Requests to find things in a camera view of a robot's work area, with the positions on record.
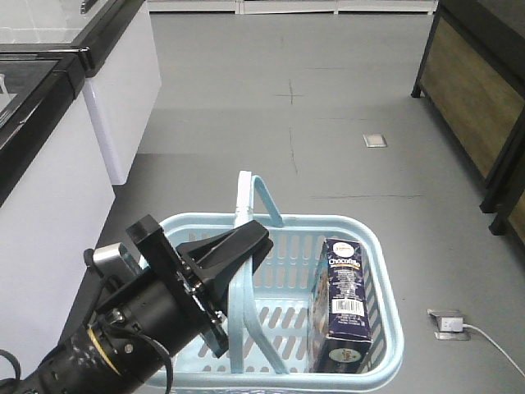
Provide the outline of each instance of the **light blue plastic basket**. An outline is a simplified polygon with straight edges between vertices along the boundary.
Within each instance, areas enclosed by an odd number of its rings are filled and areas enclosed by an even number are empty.
[[[255,190],[269,215],[252,214]],[[200,337],[193,340],[175,357],[175,392],[348,393],[387,384],[401,365],[404,337],[381,246],[361,222],[342,216],[280,215],[261,178],[241,172],[235,214],[182,213],[161,225],[177,246],[228,231],[252,216],[269,230],[274,247],[253,275],[253,285],[251,261],[231,283],[225,323],[230,351],[217,359]],[[363,273],[373,344],[361,373],[304,372],[308,297],[327,237],[359,241],[366,252]],[[165,374],[159,372],[148,382],[148,391],[160,393],[164,384]]]

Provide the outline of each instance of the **robotic arm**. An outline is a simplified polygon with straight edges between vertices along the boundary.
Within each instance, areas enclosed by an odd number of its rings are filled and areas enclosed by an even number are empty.
[[[8,353],[16,377],[0,394],[126,394],[163,365],[171,389],[171,357],[201,335],[217,357],[228,349],[221,322],[228,285],[253,256],[254,270],[272,248],[268,231],[252,221],[173,249],[150,216],[128,228],[148,261],[142,269],[122,244],[86,250],[84,280],[60,341],[26,379]]]

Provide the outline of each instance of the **white cable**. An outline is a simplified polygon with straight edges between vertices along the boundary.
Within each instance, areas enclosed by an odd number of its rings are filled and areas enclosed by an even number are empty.
[[[501,353],[503,353],[503,355],[504,355],[505,357],[507,357],[507,360],[510,361],[510,363],[511,363],[511,364],[512,364],[512,365],[518,370],[518,372],[520,372],[520,373],[523,375],[523,377],[525,378],[525,372],[523,372],[523,370],[522,370],[521,368],[518,367],[518,365],[516,364],[516,362],[515,362],[514,360],[512,360],[512,358],[509,356],[509,354],[508,354],[505,350],[503,350],[503,349],[501,348],[501,346],[498,345],[498,344],[497,344],[497,343],[496,343],[491,337],[489,337],[489,335],[488,335],[486,332],[484,332],[484,331],[481,330],[480,328],[478,328],[478,327],[476,327],[476,326],[472,326],[472,325],[470,325],[470,324],[464,324],[464,325],[463,325],[463,328],[470,328],[471,330],[477,331],[477,332],[479,332],[480,334],[482,334],[482,335],[483,335],[483,336],[484,336],[484,337],[485,337],[485,338],[486,338],[486,339],[487,339],[492,345],[495,346],[495,348],[496,348],[497,350],[499,350]]]

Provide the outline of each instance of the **concrete floor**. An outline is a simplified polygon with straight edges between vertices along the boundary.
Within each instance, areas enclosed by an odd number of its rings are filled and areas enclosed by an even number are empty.
[[[487,229],[478,179],[424,99],[409,97],[423,15],[153,15],[162,90],[99,244],[146,213],[233,212],[241,169],[283,213],[334,213],[381,241],[405,335],[379,393],[518,393],[487,341],[434,339],[458,308],[525,366],[523,254]],[[367,149],[382,133],[388,148]]]

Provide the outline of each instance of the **barcode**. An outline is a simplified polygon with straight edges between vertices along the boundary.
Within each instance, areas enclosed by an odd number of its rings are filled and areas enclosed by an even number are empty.
[[[331,312],[333,314],[357,314],[364,317],[363,302],[359,300],[332,300]]]

